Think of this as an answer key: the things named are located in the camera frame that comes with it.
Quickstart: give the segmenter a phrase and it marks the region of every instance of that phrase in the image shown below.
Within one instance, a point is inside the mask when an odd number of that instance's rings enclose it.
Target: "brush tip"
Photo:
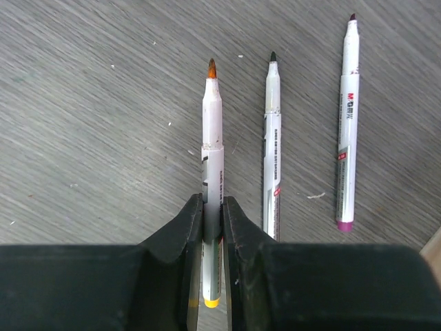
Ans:
[[[208,63],[208,78],[218,78],[216,73],[216,64],[214,63],[214,59],[210,59]]]

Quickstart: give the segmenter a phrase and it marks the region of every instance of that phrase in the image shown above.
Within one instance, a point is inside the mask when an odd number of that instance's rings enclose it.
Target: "white speck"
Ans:
[[[326,193],[322,193],[322,194],[319,194],[319,195],[311,195],[310,197],[307,197],[308,199],[318,199],[318,198],[321,198],[321,197],[323,197],[324,195],[325,195]]]

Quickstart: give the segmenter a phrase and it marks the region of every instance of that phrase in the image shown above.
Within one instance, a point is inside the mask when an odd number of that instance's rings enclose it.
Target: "marker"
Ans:
[[[202,293],[205,305],[215,308],[221,298],[223,203],[222,99],[214,60],[209,60],[202,100]]]
[[[352,230],[355,191],[358,122],[358,36],[356,15],[348,24],[343,48],[340,83],[340,127],[338,135],[337,226],[344,232]]]
[[[271,53],[265,101],[265,154],[263,156],[263,230],[273,239],[280,236],[280,76],[276,53]]]

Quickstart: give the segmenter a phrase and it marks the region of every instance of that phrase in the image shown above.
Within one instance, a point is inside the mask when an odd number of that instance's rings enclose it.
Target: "marker with purple end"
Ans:
[[[338,184],[337,213],[338,229],[352,230],[356,187],[356,154],[358,123],[358,55],[360,39],[356,15],[352,14],[343,47],[343,66],[340,82],[340,123],[338,133]]]

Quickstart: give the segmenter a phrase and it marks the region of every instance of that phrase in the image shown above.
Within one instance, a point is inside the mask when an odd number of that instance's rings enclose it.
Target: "wooden block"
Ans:
[[[441,228],[431,237],[421,249],[420,254],[425,258],[441,286]]]

